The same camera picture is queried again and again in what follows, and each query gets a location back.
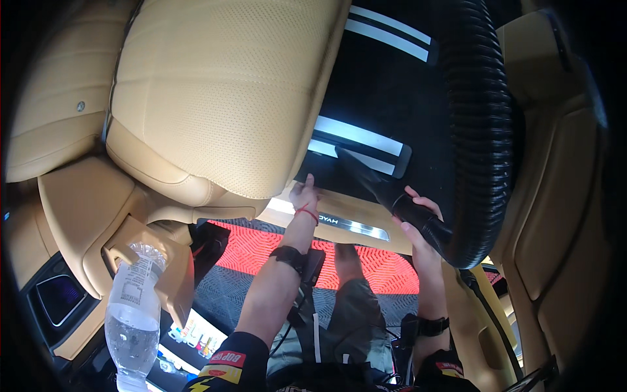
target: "vacuum hose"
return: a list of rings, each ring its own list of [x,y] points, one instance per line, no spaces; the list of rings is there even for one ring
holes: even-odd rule
[[[512,109],[497,35],[483,0],[437,0],[433,6],[455,146],[453,229],[350,152],[335,150],[342,165],[388,211],[414,225],[448,263],[468,269],[488,255],[505,216]]]

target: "white strap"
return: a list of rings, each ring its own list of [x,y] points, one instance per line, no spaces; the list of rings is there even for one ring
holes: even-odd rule
[[[318,313],[313,314],[313,351],[315,353],[315,362],[321,363],[320,358],[320,325],[318,322]]]

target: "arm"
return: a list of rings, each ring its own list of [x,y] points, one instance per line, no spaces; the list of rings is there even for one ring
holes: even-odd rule
[[[318,216],[317,190],[314,177],[309,174],[305,184],[297,183],[290,193],[290,201],[295,209],[305,207]],[[301,254],[307,253],[314,238],[317,220],[306,212],[297,213],[285,228],[279,246],[291,246]],[[289,265],[271,257],[253,279],[242,306],[236,332],[248,332],[259,337],[270,348],[287,318],[287,314],[298,294],[300,277]]]
[[[405,191],[416,204],[429,208],[442,219],[440,207],[427,198],[420,195],[409,186]],[[442,276],[442,261],[438,252],[427,244],[418,229],[407,222],[401,223],[393,217],[394,222],[403,229],[403,232],[413,245],[412,260],[414,268],[420,279],[420,304],[418,316],[428,320],[447,318],[446,297],[444,291],[444,278]],[[414,373],[418,373],[424,359],[438,350],[450,349],[451,332],[447,329],[444,333],[434,337],[419,336],[414,345]]]

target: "perforated leather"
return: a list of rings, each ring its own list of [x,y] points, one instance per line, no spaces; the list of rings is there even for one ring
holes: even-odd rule
[[[307,150],[349,6],[146,1],[120,58],[110,156],[189,205],[222,196],[210,184],[249,199],[280,194]],[[124,148],[131,137],[147,148]],[[189,177],[173,181],[161,166]]]
[[[7,182],[40,176],[94,147],[135,4],[87,1],[44,44],[11,129]]]

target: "bottle cap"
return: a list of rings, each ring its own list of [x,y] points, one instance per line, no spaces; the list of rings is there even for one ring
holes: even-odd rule
[[[120,392],[146,392],[148,386],[145,379],[137,379],[126,374],[117,374],[117,387]]]

